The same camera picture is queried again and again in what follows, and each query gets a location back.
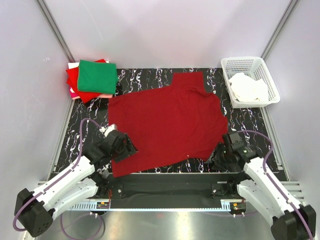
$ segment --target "metallic floor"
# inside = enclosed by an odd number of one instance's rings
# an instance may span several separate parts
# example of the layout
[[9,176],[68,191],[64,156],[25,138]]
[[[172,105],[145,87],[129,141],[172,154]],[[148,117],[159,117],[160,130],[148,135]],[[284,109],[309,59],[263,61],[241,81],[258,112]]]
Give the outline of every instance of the metallic floor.
[[[247,213],[254,212],[248,206]],[[88,239],[100,220],[82,211],[63,214],[66,232],[75,239]],[[270,227],[259,214],[233,218],[226,212],[133,212],[111,211],[102,216],[104,225],[94,239],[100,240],[273,240]],[[67,240],[60,218],[37,240]]]

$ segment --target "red cloth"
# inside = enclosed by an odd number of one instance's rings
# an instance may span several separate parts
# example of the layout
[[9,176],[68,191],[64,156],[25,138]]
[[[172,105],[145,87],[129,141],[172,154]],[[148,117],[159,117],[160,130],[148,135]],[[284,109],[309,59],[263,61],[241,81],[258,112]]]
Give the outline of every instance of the red cloth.
[[188,158],[207,160],[228,130],[219,98],[205,91],[202,72],[175,73],[170,86],[113,97],[108,118],[138,149],[112,161],[115,177]]
[[[105,63],[106,61],[104,59],[100,59],[95,61],[97,63]],[[79,67],[71,68],[65,70],[69,78],[66,81],[67,84],[69,84],[70,87],[72,87],[73,91],[78,94],[78,96],[81,98],[81,100],[84,103],[87,103],[91,101],[91,99],[97,98],[101,95],[101,93],[97,92],[84,92],[84,91],[78,91],[78,76],[79,76]]]

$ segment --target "wall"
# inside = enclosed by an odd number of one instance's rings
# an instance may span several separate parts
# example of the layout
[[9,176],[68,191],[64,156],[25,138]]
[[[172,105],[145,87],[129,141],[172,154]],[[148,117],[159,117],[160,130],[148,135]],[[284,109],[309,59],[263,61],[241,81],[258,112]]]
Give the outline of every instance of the wall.
[[46,179],[70,102],[67,59],[34,0],[1,0],[0,33],[0,238],[16,240],[17,193]]
[[[266,64],[281,101],[269,107],[290,177],[320,213],[319,0],[300,1]],[[320,218],[317,219],[320,232]]]
[[260,56],[289,0],[46,0],[77,59],[207,68]]

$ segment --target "marble tabletop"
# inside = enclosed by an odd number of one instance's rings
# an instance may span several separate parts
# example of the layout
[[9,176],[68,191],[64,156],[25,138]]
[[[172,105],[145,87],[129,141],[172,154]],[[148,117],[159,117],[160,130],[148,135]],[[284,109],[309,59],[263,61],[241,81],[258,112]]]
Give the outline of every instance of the marble tabletop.
[[[232,108],[221,68],[118,69],[119,81],[116,96],[168,86],[172,82],[173,73],[184,72],[203,72],[205,90],[219,97],[221,112],[228,119],[228,130],[255,130],[268,135],[259,108]],[[79,153],[79,126],[83,118],[91,118],[104,127],[108,126],[108,100],[105,98],[96,98],[86,104],[83,104],[79,99],[75,100],[62,149],[58,161],[53,167],[53,174],[61,172],[77,158]],[[84,124],[83,136],[84,147],[101,139],[101,134],[92,123]],[[248,145],[256,145],[263,155],[265,155],[270,148],[270,144],[256,134],[244,134],[242,139],[244,139]],[[169,166],[152,168],[143,171],[143,173],[213,172],[213,170],[211,170],[213,163],[204,163],[204,161],[203,159],[189,158]],[[274,172],[278,171],[276,159],[273,154],[269,157],[268,165]],[[107,168],[109,172],[112,172],[111,163],[107,165]]]

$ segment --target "white laundry basket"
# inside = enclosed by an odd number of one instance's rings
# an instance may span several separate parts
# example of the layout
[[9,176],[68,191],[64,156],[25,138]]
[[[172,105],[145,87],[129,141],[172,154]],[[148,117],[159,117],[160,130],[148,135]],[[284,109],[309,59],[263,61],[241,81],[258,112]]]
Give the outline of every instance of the white laundry basket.
[[[262,108],[269,104],[278,103],[280,101],[280,96],[274,83],[274,80],[270,75],[265,61],[261,57],[226,57],[221,60],[221,65],[223,69],[225,84],[229,92],[233,108]],[[229,79],[232,78],[232,76],[236,73],[244,73],[245,75],[251,77],[256,81],[263,79],[265,84],[268,86],[269,101],[238,101],[235,98],[229,83]]]

